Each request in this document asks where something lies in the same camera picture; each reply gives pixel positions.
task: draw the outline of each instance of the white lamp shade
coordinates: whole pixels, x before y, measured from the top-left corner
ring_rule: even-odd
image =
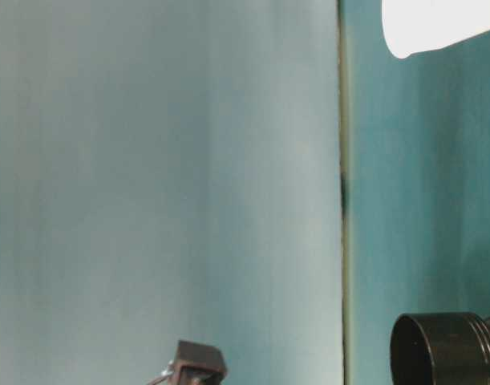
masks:
[[[490,30],[490,0],[383,0],[383,34],[397,58]]]

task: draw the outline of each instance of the light fixture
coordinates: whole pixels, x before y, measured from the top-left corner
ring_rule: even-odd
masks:
[[[382,0],[382,24],[389,50],[404,59],[490,30],[490,0]]]

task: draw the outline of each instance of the metal clip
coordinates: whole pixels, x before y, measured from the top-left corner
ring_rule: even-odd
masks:
[[[166,366],[166,369],[161,371],[161,375],[147,383],[147,385],[157,385],[158,383],[162,383],[163,381],[166,381],[167,379],[172,377],[174,372],[175,371],[173,370],[173,361],[170,361]]]

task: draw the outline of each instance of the black cylindrical object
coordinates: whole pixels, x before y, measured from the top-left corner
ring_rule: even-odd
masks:
[[[490,318],[402,314],[391,335],[394,385],[490,385]]]

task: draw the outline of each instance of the teal wall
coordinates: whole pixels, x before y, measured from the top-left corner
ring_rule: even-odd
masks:
[[[385,384],[402,312],[490,315],[490,33],[397,60],[341,2],[350,384]]]
[[[0,1],[0,383],[342,378],[333,2]]]

